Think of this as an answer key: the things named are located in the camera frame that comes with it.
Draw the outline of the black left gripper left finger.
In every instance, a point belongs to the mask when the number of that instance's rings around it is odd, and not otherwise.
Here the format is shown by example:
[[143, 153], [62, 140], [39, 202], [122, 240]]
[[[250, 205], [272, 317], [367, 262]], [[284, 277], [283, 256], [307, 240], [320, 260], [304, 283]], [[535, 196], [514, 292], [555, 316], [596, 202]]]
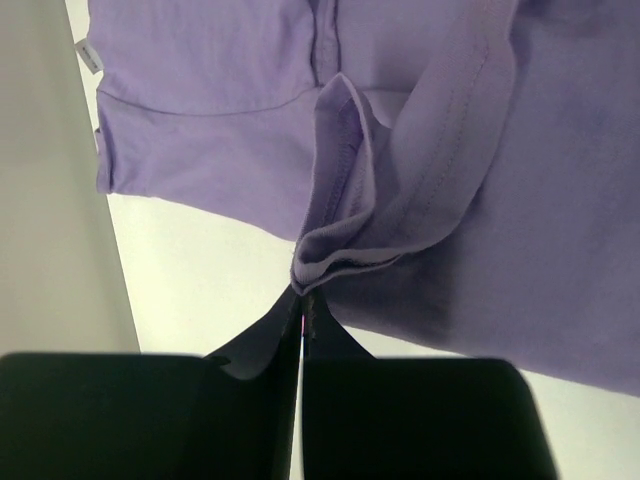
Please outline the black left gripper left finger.
[[1, 360], [5, 479], [285, 479], [301, 336], [286, 290], [204, 357], [20, 352]]

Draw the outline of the purple t shirt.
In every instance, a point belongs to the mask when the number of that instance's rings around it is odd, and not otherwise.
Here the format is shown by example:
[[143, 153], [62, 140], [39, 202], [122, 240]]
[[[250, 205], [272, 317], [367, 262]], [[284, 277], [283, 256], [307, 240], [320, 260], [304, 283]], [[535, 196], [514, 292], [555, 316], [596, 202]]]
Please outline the purple t shirt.
[[639, 392], [635, 1], [92, 1], [106, 194], [294, 241], [342, 323]]

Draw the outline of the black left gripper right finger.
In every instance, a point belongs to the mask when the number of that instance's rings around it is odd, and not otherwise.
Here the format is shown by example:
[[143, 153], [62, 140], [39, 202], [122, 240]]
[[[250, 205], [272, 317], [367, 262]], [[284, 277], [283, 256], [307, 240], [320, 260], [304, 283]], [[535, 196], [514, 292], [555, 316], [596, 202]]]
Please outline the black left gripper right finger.
[[377, 358], [304, 299], [302, 461], [308, 479], [551, 479], [527, 382], [491, 358]]

